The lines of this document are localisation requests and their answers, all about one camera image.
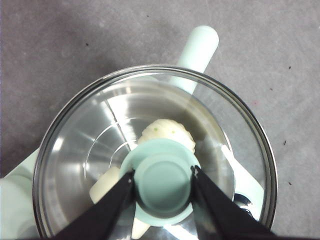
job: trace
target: metal bowl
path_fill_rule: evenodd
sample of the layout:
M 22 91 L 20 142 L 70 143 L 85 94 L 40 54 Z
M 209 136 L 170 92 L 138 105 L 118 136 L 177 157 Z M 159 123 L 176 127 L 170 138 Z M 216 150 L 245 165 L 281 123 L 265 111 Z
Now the metal bowl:
M 173 83 L 173 78 L 180 83 Z M 196 83 L 192 93 L 181 88 L 190 81 Z M 108 168 L 121 165 L 143 129 L 156 119 L 172 119 L 185 126 L 196 142 L 195 156 L 202 169 L 231 199 L 233 170 L 216 148 L 232 146 L 237 160 L 265 190 L 260 220 L 271 226 L 277 191 L 275 162 L 268 139 L 248 107 L 204 74 L 146 65 L 98 79 L 71 99 L 51 124 L 33 178 L 34 212 L 42 236 L 55 235 L 93 204 L 91 186 Z M 196 231 L 192 215 L 180 225 L 190 233 Z M 156 227 L 143 238 L 155 235 L 174 239 Z

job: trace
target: mint green handle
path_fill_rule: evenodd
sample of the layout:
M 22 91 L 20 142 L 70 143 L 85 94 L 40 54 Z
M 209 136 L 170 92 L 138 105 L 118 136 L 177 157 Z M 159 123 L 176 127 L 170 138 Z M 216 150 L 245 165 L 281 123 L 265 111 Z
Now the mint green handle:
M 219 37 L 210 26 L 197 26 L 193 29 L 184 46 L 178 67 L 203 73 L 219 44 Z M 181 77 L 172 77 L 170 83 L 193 94 L 197 83 Z

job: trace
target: gray concrete floor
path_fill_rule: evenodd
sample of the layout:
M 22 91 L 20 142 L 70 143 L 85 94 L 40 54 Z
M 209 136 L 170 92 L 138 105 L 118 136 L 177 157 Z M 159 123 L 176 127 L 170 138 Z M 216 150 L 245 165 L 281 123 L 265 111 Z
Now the gray concrete floor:
M 79 90 L 125 67 L 175 64 L 198 25 L 220 37 L 205 73 L 234 90 L 269 136 L 273 231 L 320 237 L 318 0 L 2 0 L 2 176 Z

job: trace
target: mint green lid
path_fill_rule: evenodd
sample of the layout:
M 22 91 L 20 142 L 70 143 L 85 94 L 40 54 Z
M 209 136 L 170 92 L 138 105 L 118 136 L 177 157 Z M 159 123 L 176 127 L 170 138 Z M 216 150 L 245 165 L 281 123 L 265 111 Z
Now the mint green lid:
M 121 165 L 120 177 L 135 170 L 135 217 L 162 227 L 189 216 L 193 211 L 189 195 L 194 165 L 200 166 L 189 149 L 166 138 L 146 141 L 132 150 Z

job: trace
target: bowl rim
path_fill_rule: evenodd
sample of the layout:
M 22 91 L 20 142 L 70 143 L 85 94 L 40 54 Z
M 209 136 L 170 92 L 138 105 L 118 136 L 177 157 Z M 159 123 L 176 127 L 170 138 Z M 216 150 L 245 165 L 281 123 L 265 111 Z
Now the bowl rim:
M 255 135 L 260 137 L 259 145 L 263 147 L 265 150 L 264 159 L 267 159 L 267 164 L 264 164 L 265 167 L 265 177 L 266 177 L 266 188 L 264 189 L 264 195 L 266 196 L 263 201 L 262 213 L 260 216 L 260 222 L 265 225 L 268 229 L 271 228 L 276 211 L 276 203 L 277 203 L 277 192 L 278 192 L 278 174 L 276 161 L 274 157 L 274 153 L 270 144 L 270 141 L 266 135 L 265 130 L 262 125 L 259 123 L 253 112 L 247 106 L 247 104 L 230 88 L 222 84 L 221 82 L 215 80 L 214 78 L 200 73 L 191 69 L 178 67 L 174 65 L 163 65 L 163 64 L 149 64 L 149 65 L 138 65 L 132 66 L 128 68 L 124 68 L 121 70 L 114 71 L 110 74 L 107 74 L 103 77 L 100 77 L 96 81 L 92 82 L 82 90 L 80 90 L 73 98 L 71 98 L 64 107 L 60 110 L 60 112 L 56 115 L 52 123 L 50 124 L 48 130 L 44 134 L 44 137 L 41 141 L 39 147 L 39 153 L 36 158 L 36 163 L 34 167 L 33 181 L 32 181 L 32 202 L 33 202 L 33 212 L 35 217 L 35 222 L 39 234 L 41 237 L 48 237 L 48 232 L 52 234 L 49 227 L 45 225 L 45 222 L 48 224 L 47 219 L 44 222 L 44 219 L 41 215 L 41 205 L 39 199 L 39 179 L 40 179 L 40 167 L 43 160 L 43 156 L 45 153 L 46 146 L 54 133 L 56 127 L 60 123 L 60 121 L 64 118 L 64 116 L 69 112 L 69 110 L 77 104 L 80 100 L 82 100 L 85 96 L 88 95 L 91 91 L 98 88 L 105 83 L 111 85 L 112 83 L 118 81 L 116 78 L 122 75 L 133 74 L 138 72 L 146 72 L 146 71 L 168 71 L 168 72 L 176 72 L 180 74 L 187 74 L 194 78 L 200 79 L 209 86 L 214 86 L 215 89 L 218 89 L 222 93 L 224 93 L 230 101 L 233 101 L 240 107 L 242 116 L 246 118 L 248 124 L 254 131 Z

